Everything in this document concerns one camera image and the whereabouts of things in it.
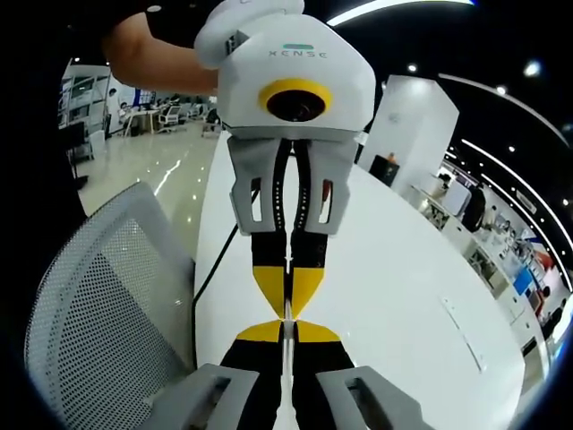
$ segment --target white table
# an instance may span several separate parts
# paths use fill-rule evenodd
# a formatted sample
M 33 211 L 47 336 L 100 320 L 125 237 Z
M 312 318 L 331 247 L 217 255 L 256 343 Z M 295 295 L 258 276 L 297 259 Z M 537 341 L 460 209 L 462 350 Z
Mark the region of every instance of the white table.
M 158 110 L 140 110 L 138 112 L 130 112 L 129 119 L 127 120 L 127 128 L 125 128 L 124 137 L 127 137 L 127 134 L 132 130 L 132 122 L 135 116 L 154 116 L 157 114 Z M 155 134 L 155 129 L 153 128 L 153 118 L 150 119 L 151 122 L 151 134 Z
M 223 133 L 203 206 L 196 285 L 235 224 L 226 139 Z M 295 175 L 289 163 L 285 208 L 291 211 Z M 351 201 L 329 241 L 325 279 L 302 319 L 335 331 L 358 366 L 372 366 L 417 399 L 436 430 L 505 430 L 525 364 L 492 295 L 400 196 L 360 168 L 349 184 Z M 248 237 L 233 241 L 198 305 L 200 365 L 218 363 L 240 331 L 276 318 L 252 277 L 250 244 Z

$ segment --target camera lens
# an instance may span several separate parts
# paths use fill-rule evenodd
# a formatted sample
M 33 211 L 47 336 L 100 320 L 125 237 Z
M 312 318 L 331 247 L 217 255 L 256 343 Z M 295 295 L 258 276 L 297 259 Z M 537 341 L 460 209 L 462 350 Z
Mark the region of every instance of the camera lens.
M 269 112 L 290 123 L 304 123 L 322 115 L 326 104 L 316 94 L 303 90 L 282 91 L 267 102 Z

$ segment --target black ceiling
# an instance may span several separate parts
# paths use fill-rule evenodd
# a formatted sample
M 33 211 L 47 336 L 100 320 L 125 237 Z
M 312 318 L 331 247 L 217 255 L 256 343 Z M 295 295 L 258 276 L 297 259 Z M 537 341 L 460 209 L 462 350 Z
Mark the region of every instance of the black ceiling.
M 368 3 L 369 0 L 306 0 L 305 12 L 328 19 Z M 191 47 L 194 38 L 218 0 L 157 0 L 163 9 L 149 13 L 154 35 L 171 43 Z M 502 160 L 522 176 L 557 213 L 573 235 L 573 151 L 539 120 L 513 103 L 490 92 L 445 81 L 446 73 L 495 87 L 504 85 L 508 94 L 547 118 L 573 146 L 573 82 L 570 15 L 567 3 L 486 1 L 477 6 L 447 3 L 418 3 L 390 7 L 336 27 L 371 63 L 379 83 L 390 74 L 408 74 L 415 63 L 416 76 L 437 80 L 460 111 L 452 146 L 465 168 L 483 171 L 507 191 L 512 186 L 536 199 L 503 169 L 467 148 L 461 139 L 476 144 Z M 536 59 L 543 65 L 540 76 L 526 78 L 526 63 Z M 516 151 L 511 153 L 512 145 Z M 543 230 L 559 250 L 562 261 L 573 268 L 573 254 L 562 232 L 540 204 L 536 218 L 544 218 Z

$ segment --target black sleeve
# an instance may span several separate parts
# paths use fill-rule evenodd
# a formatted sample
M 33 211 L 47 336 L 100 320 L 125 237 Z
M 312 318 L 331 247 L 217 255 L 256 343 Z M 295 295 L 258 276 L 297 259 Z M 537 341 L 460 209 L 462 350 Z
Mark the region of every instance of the black sleeve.
M 152 0 L 98 0 L 76 2 L 73 27 L 83 43 L 99 44 L 117 24 L 147 10 Z

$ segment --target floor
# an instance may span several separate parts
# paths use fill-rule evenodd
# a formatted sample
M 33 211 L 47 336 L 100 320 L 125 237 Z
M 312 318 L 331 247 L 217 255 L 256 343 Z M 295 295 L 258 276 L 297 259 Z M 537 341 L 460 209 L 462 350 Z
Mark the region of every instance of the floor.
M 94 148 L 94 160 L 78 166 L 79 175 L 90 177 L 80 191 L 86 213 L 92 214 L 128 186 L 146 182 L 194 259 L 216 144 L 216 137 L 201 138 L 198 124 L 170 134 L 113 137 L 105 147 Z

